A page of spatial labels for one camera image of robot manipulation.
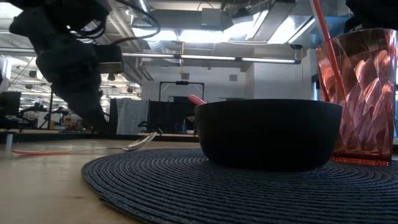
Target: black bowl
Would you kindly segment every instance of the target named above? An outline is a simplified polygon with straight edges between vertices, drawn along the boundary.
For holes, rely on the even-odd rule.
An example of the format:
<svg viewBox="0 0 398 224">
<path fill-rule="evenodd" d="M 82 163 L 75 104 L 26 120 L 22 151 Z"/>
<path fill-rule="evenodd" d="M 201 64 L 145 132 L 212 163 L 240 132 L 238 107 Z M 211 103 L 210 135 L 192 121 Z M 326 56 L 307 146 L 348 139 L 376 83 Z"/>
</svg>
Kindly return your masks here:
<svg viewBox="0 0 398 224">
<path fill-rule="evenodd" d="M 342 107 L 313 100 L 237 100 L 195 108 L 203 153 L 233 167 L 307 170 L 324 165 Z"/>
</svg>

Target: round placemat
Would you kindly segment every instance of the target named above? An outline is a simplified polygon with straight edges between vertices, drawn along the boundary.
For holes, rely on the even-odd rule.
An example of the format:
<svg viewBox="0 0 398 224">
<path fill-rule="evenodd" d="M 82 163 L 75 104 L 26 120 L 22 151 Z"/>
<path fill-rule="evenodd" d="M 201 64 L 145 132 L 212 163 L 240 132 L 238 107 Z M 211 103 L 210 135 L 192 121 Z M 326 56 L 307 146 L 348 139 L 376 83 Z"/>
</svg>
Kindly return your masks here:
<svg viewBox="0 0 398 224">
<path fill-rule="evenodd" d="M 398 222 L 396 162 L 278 173 L 218 166 L 200 149 L 158 149 L 95 159 L 81 172 L 103 202 L 146 223 Z"/>
</svg>

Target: pink straw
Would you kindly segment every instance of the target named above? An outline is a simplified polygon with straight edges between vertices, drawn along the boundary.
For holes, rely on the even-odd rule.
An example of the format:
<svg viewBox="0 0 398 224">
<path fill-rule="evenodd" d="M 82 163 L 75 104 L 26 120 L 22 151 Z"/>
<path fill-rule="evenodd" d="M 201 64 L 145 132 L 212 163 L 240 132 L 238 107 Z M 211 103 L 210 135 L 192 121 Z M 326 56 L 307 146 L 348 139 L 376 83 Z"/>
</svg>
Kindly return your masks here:
<svg viewBox="0 0 398 224">
<path fill-rule="evenodd" d="M 321 35 L 323 36 L 323 39 L 326 43 L 326 49 L 328 51 L 328 55 L 329 55 L 329 59 L 330 59 L 330 63 L 331 63 L 331 69 L 333 70 L 333 73 L 335 74 L 337 83 L 339 84 L 339 86 L 343 92 L 344 99 L 346 99 L 346 92 L 345 92 L 345 88 L 343 85 L 343 80 L 341 78 L 340 71 L 338 70 L 338 66 L 337 66 L 335 50 L 333 50 L 333 45 L 331 44 L 330 34 L 328 32 L 328 27 L 326 25 L 325 18 L 323 17 L 322 8 L 321 8 L 321 4 L 319 3 L 319 0 L 312 0 L 312 11 L 314 13 L 314 16 L 317 17 L 317 19 L 318 19 L 318 22 L 317 22 L 318 29 L 321 31 Z"/>
<path fill-rule="evenodd" d="M 203 100 L 201 100 L 199 97 L 195 96 L 195 95 L 189 95 L 188 99 L 194 103 L 195 105 L 202 105 L 205 104 L 206 102 L 204 102 Z"/>
</svg>

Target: red straw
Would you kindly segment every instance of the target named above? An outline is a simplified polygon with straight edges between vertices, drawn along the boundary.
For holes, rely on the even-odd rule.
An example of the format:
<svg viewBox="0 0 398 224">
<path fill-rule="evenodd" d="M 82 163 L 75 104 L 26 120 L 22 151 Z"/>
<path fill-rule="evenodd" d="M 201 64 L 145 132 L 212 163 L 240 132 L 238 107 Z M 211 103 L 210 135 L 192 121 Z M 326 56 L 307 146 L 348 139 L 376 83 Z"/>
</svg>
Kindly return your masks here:
<svg viewBox="0 0 398 224">
<path fill-rule="evenodd" d="M 343 80 L 342 80 L 340 72 L 338 70 L 335 50 L 333 50 L 333 45 L 331 44 L 330 35 L 328 32 L 328 27 L 325 22 L 325 18 L 323 17 L 321 4 L 319 3 L 319 0 L 312 0 L 312 3 L 315 8 L 315 11 L 316 11 L 316 16 L 318 17 L 318 21 L 319 21 L 319 25 L 320 25 L 319 28 L 320 28 L 322 36 L 326 42 L 326 49 L 328 51 L 328 55 L 329 55 L 329 59 L 330 59 L 330 63 L 331 63 L 331 69 L 333 70 L 333 73 L 335 73 L 337 83 L 339 84 L 339 86 L 343 92 L 344 99 L 346 99 L 346 92 L 344 89 Z"/>
</svg>

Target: pink cup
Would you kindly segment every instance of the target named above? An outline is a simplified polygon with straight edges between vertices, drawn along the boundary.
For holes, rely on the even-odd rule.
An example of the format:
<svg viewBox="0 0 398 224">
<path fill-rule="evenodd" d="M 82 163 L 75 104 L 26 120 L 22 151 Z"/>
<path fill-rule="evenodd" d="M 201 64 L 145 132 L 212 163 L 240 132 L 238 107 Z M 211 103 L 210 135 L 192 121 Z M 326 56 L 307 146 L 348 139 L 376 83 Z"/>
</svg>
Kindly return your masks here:
<svg viewBox="0 0 398 224">
<path fill-rule="evenodd" d="M 343 86 L 336 81 L 326 44 L 317 48 L 322 98 L 343 106 L 332 160 L 375 166 L 391 163 L 397 35 L 394 30 L 370 29 L 333 38 Z"/>
</svg>

